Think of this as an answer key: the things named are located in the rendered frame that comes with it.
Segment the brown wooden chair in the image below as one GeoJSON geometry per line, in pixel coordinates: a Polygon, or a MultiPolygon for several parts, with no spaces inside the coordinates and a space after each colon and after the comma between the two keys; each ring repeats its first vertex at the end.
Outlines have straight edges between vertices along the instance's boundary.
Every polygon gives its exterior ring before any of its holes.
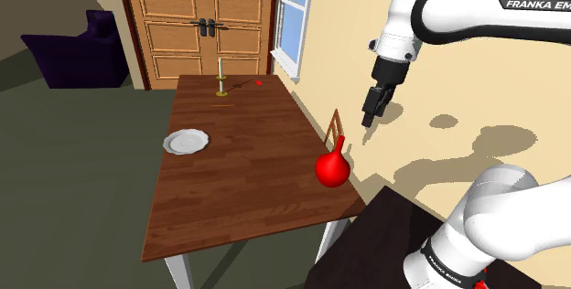
{"type": "Polygon", "coordinates": [[[331,120],[329,122],[328,129],[323,140],[324,145],[330,144],[330,150],[334,150],[337,147],[339,138],[343,135],[342,124],[339,116],[339,110],[336,109],[332,114],[331,120]]]}

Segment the white plate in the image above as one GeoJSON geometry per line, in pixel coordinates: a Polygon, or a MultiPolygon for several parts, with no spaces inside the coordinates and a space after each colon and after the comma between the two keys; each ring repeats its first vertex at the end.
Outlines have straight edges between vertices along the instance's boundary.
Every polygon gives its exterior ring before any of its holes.
{"type": "Polygon", "coordinates": [[[209,143],[209,136],[197,129],[182,129],[168,135],[163,148],[174,155],[191,155],[199,152],[209,143]]]}

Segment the white candle in brass holder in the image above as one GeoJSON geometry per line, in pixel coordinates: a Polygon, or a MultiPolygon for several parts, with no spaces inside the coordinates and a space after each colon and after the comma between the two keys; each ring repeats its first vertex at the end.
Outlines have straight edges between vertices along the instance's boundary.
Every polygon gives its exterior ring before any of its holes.
{"type": "Polygon", "coordinates": [[[226,76],[223,74],[223,70],[222,70],[222,63],[221,63],[221,58],[218,58],[218,81],[219,81],[219,90],[216,92],[216,95],[219,97],[224,97],[228,94],[228,92],[226,90],[224,90],[224,80],[226,79],[226,76]]]}

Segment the brown wooden table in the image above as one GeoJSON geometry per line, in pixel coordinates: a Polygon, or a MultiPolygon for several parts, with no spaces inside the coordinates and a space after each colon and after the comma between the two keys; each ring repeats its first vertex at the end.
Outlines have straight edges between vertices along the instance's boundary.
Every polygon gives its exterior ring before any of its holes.
{"type": "Polygon", "coordinates": [[[211,76],[178,80],[169,131],[197,129],[210,141],[192,155],[162,155],[141,253],[164,260],[177,289],[194,289],[190,252],[317,224],[326,250],[365,207],[352,185],[317,181],[327,148],[279,77],[223,84],[219,97],[211,76]]]}

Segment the wooden double door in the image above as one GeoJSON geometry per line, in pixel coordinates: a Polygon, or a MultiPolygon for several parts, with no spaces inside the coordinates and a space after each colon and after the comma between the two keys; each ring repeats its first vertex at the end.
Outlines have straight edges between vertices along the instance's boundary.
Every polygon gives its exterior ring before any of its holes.
{"type": "Polygon", "coordinates": [[[275,0],[126,0],[152,89],[182,75],[266,75],[275,0]]]}

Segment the white framed window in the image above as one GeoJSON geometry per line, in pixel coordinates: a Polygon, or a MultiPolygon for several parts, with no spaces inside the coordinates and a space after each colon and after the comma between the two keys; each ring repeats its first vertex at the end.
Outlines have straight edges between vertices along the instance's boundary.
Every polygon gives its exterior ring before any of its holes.
{"type": "Polygon", "coordinates": [[[311,0],[277,0],[271,55],[294,82],[300,80],[310,4],[311,0]]]}

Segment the red round vase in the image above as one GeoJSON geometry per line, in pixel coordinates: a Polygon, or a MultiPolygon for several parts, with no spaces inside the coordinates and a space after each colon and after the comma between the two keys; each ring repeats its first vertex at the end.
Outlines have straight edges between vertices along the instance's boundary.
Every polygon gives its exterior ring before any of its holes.
{"type": "Polygon", "coordinates": [[[349,179],[350,164],[341,153],[344,142],[345,136],[340,135],[334,149],[315,163],[316,177],[326,187],[339,187],[349,179]]]}

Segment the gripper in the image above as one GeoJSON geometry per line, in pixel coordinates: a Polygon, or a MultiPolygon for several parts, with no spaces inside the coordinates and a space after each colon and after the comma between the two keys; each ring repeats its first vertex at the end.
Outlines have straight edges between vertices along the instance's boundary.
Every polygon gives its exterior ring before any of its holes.
{"type": "Polygon", "coordinates": [[[409,62],[395,62],[377,57],[372,69],[376,85],[370,87],[362,106],[364,115],[361,124],[364,127],[369,128],[375,117],[383,117],[396,86],[404,82],[409,66],[409,62]]]}

